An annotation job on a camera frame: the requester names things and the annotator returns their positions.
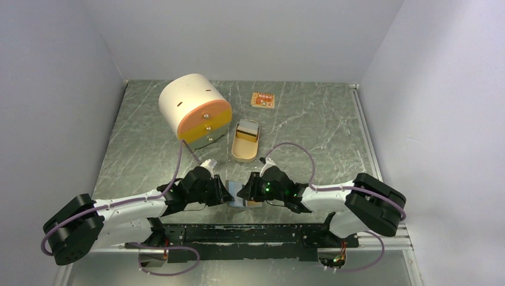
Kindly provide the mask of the gold oval tray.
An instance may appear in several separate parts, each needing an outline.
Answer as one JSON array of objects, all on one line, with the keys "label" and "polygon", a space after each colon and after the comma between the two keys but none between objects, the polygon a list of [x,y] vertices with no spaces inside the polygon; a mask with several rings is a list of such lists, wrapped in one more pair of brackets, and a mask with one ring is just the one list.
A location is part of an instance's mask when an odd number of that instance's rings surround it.
[{"label": "gold oval tray", "polygon": [[231,154],[240,163],[250,163],[255,160],[258,154],[260,131],[257,142],[249,142],[236,137],[234,133]]}]

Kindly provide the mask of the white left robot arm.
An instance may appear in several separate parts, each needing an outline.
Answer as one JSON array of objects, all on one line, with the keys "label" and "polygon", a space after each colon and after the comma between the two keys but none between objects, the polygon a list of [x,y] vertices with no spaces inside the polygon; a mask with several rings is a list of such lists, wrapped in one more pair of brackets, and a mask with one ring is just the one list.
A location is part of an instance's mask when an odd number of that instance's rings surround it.
[{"label": "white left robot arm", "polygon": [[44,224],[41,249],[64,266],[91,250],[117,244],[168,246],[162,217],[182,212],[192,203],[211,207],[231,201],[220,176],[202,166],[140,195],[93,200],[81,194]]}]

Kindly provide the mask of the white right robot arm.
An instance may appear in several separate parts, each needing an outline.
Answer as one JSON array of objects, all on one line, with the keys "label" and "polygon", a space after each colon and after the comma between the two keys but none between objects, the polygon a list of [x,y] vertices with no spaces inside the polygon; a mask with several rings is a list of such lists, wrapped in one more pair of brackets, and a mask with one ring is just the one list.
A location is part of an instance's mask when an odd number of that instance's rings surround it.
[{"label": "white right robot arm", "polygon": [[270,166],[253,172],[237,196],[255,202],[281,201],[298,214],[327,213],[329,226],[322,229],[321,238],[330,247],[364,231],[394,237],[406,217],[406,197],[368,173],[343,184],[309,186],[295,183],[280,168]]}]

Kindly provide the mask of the cream cylindrical drawer box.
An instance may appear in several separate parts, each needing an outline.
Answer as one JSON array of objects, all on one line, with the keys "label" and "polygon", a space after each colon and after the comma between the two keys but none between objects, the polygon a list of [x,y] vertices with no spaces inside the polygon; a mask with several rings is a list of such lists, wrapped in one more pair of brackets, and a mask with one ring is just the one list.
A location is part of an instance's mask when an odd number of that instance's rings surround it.
[{"label": "cream cylindrical drawer box", "polygon": [[227,134],[232,121],[231,104],[198,73],[170,82],[161,91],[158,106],[176,138],[193,150]]}]

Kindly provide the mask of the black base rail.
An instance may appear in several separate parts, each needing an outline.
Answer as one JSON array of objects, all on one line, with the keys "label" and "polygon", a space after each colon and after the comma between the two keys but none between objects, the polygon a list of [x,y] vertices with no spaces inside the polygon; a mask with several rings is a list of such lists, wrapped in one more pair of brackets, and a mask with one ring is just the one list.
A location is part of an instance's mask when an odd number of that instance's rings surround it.
[{"label": "black base rail", "polygon": [[325,223],[163,224],[143,241],[149,247],[185,246],[201,260],[298,259],[316,262],[324,248],[357,248],[357,235],[338,238]]}]

